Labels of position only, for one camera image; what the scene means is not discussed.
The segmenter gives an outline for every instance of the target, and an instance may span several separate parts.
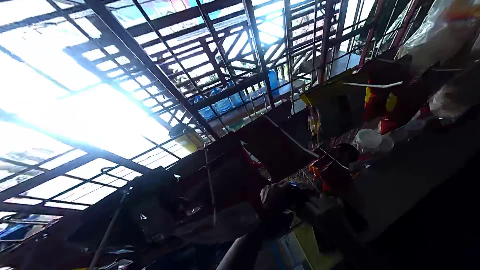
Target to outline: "pole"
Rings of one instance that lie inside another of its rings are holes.
[[[103,247],[105,246],[105,244],[107,243],[107,240],[108,240],[108,237],[110,236],[110,233],[112,232],[112,229],[113,229],[113,225],[115,224],[115,221],[117,220],[119,214],[120,214],[120,210],[122,209],[122,206],[123,206],[123,203],[125,201],[125,197],[128,195],[128,191],[127,190],[123,190],[123,196],[120,200],[120,205],[117,209],[117,211],[115,211],[115,214],[113,214],[113,218],[112,220],[110,221],[110,224],[108,225],[108,228],[107,228],[107,231],[105,232],[105,234],[103,235],[103,239],[102,239],[102,242],[100,242],[100,245],[98,246],[98,249],[96,250],[95,252],[95,256],[93,257],[93,260],[92,260],[92,263],[90,264],[90,267],[88,268],[88,270],[94,270],[95,269],[95,264],[96,262],[98,261],[98,258],[100,257],[100,254],[102,253],[102,249]]]

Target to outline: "plastic bag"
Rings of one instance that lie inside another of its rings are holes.
[[[432,64],[456,55],[476,38],[478,5],[468,0],[435,0],[420,28],[400,48],[398,56],[412,55],[412,70],[423,72]]]
[[[465,71],[442,87],[429,101],[435,117],[446,123],[455,122],[462,114],[480,103],[480,64]]]

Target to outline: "yellow container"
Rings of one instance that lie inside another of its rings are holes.
[[[197,149],[204,146],[202,137],[185,124],[176,125],[170,130],[168,135],[171,138],[180,136],[175,141],[190,153],[196,152]]]

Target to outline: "blue water bottle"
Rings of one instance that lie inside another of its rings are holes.
[[[228,81],[227,88],[232,88],[232,87],[234,87],[233,82]],[[232,104],[235,108],[243,105],[243,102],[241,101],[239,93],[231,95],[230,100],[232,101]]]
[[[278,77],[276,76],[276,72],[274,70],[270,70],[268,72],[268,79],[270,80],[270,87],[272,89],[272,94],[279,93],[279,89],[273,90],[277,87],[280,86],[280,83],[278,81]]]
[[[193,103],[197,103],[198,101],[202,100],[203,98],[201,96],[197,96],[197,98],[195,99],[195,101]],[[202,115],[205,120],[210,120],[212,118],[215,117],[215,114],[213,113],[212,109],[210,108],[210,106],[207,106],[203,109],[200,109],[198,110],[199,114]]]
[[[213,88],[212,93],[210,96],[214,96],[218,93],[222,92],[222,89],[220,88]],[[213,105],[213,109],[216,111],[218,115],[224,114],[225,112],[233,109],[232,102],[228,98],[224,98],[221,101],[215,103]]]

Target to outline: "white container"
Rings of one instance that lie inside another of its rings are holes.
[[[353,145],[360,153],[375,152],[382,143],[382,136],[372,129],[358,131]]]

